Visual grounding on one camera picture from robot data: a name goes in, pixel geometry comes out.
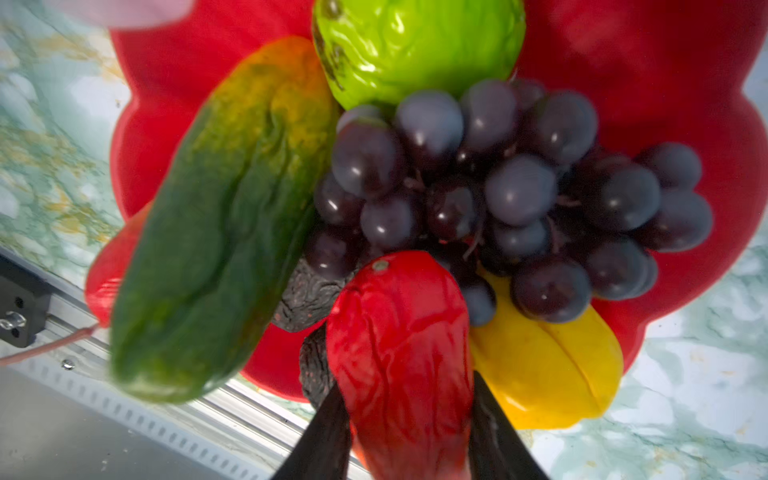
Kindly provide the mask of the pink translucent plastic bag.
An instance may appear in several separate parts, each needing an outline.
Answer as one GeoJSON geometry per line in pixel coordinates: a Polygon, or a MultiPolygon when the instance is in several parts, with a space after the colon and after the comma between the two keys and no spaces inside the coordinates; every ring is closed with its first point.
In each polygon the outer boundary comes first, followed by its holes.
{"type": "Polygon", "coordinates": [[[195,0],[62,0],[46,5],[85,23],[107,29],[149,29],[187,17],[195,0]]]}

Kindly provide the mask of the yellow star fruit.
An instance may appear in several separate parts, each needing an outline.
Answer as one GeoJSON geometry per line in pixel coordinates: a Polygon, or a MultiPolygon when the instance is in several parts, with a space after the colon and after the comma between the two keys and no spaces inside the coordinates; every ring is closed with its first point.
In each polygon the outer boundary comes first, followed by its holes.
{"type": "Polygon", "coordinates": [[[620,344],[593,307],[551,324],[520,313],[510,280],[483,271],[497,298],[495,317],[470,329],[475,370],[518,430],[566,429],[601,417],[624,373],[620,344]]]}

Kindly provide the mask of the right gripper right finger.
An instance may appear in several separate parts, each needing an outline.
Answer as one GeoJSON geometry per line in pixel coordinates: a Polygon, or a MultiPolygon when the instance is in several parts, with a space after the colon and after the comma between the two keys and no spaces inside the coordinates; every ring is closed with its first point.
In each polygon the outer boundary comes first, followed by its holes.
{"type": "Polygon", "coordinates": [[[549,480],[509,422],[490,388],[474,372],[468,458],[475,480],[549,480]]]}

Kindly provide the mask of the dark avocado right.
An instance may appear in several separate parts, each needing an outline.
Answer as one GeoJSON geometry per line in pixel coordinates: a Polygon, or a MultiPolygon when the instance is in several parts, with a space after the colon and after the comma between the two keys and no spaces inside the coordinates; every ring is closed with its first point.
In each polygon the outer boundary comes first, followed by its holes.
{"type": "Polygon", "coordinates": [[[299,381],[302,393],[310,405],[318,410],[335,386],[327,356],[327,328],[323,324],[310,333],[299,351],[299,381]]]}

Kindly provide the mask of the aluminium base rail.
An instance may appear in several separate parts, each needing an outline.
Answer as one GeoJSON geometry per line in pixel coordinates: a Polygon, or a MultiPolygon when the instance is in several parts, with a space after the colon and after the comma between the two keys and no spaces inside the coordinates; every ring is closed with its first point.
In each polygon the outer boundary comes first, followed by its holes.
{"type": "Polygon", "coordinates": [[[50,287],[45,329],[1,370],[1,475],[5,479],[268,479],[312,417],[242,377],[184,405],[124,395],[108,375],[103,331],[80,288],[8,250],[4,256],[50,287]]]}

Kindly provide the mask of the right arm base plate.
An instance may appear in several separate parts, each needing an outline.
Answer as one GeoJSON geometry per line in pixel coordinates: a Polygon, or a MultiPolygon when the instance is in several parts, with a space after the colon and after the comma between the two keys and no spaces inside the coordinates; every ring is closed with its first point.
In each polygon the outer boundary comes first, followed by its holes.
{"type": "Polygon", "coordinates": [[[27,348],[45,329],[51,289],[39,275],[2,256],[0,290],[1,341],[27,348]]]}

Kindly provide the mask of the dark avocado left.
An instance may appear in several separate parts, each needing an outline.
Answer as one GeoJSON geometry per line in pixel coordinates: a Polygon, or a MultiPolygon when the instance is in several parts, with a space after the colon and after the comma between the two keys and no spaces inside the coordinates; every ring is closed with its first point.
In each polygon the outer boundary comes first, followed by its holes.
{"type": "Polygon", "coordinates": [[[297,333],[324,320],[344,286],[355,271],[345,278],[329,280],[317,274],[304,258],[294,269],[274,312],[271,324],[289,333],[297,333]]]}

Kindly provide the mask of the green papaya fruit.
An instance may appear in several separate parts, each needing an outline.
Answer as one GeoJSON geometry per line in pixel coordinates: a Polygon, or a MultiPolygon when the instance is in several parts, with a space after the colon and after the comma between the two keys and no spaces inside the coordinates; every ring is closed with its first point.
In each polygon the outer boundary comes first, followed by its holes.
{"type": "Polygon", "coordinates": [[[340,109],[311,41],[241,61],[208,96],[146,217],[111,313],[124,393],[184,403],[247,363],[303,253],[340,109]]]}

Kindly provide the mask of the dark purple grape bunch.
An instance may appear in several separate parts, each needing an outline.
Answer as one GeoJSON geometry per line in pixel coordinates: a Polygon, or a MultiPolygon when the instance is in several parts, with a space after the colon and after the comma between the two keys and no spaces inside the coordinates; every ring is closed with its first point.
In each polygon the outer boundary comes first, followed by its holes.
{"type": "Polygon", "coordinates": [[[594,299],[644,296],[659,277],[655,253],[692,250],[713,230],[696,192],[701,161],[670,142],[609,155],[597,129],[585,96],[522,80],[483,80],[460,98],[422,90],[392,116],[346,109],[315,188],[321,225],[306,262],[339,281],[365,251],[423,249],[456,278],[477,327],[498,305],[482,271],[508,279],[513,304],[549,323],[594,299]]]}

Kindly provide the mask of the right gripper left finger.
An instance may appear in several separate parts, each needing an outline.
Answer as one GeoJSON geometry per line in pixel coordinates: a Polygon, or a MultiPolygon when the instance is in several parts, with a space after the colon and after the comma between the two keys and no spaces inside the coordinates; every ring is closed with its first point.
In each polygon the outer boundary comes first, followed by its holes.
{"type": "Polygon", "coordinates": [[[347,478],[352,434],[350,418],[337,385],[272,480],[344,480],[347,478]]]}

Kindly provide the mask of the dark avocado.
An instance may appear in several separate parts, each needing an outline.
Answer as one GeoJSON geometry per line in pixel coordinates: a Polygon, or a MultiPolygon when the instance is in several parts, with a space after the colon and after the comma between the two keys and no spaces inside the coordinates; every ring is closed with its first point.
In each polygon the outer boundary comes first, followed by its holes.
{"type": "Polygon", "coordinates": [[[327,328],[323,324],[310,333],[299,351],[299,381],[302,393],[310,405],[318,410],[335,386],[327,356],[327,328]]]}
{"type": "Polygon", "coordinates": [[[274,312],[271,324],[289,333],[297,333],[324,320],[344,286],[355,271],[345,278],[329,280],[317,274],[304,258],[294,269],[274,312]]]}

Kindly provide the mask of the red flower-shaped plate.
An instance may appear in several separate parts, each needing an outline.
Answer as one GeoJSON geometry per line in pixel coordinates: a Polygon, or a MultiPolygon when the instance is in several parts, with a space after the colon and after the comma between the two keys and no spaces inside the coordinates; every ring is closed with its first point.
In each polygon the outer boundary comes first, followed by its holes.
{"type": "MultiPolygon", "coordinates": [[[[187,17],[167,26],[114,32],[133,94],[118,122],[111,160],[127,223],[92,265],[86,290],[89,307],[110,327],[146,217],[198,111],[263,46],[299,37],[315,49],[314,3],[197,1],[187,17]]],[[[632,325],[632,333],[620,338],[632,357],[642,326],[712,285],[758,225],[767,200],[767,134],[742,87],[767,34],[767,5],[536,1],[525,6],[525,15],[514,69],[584,93],[596,108],[603,145],[634,152],[654,141],[681,140],[702,156],[702,193],[716,220],[713,238],[678,260],[663,260],[662,287],[647,301],[598,305],[611,324],[632,325]]],[[[238,373],[280,396],[296,397],[300,343],[299,335],[270,322],[238,373]]]]}

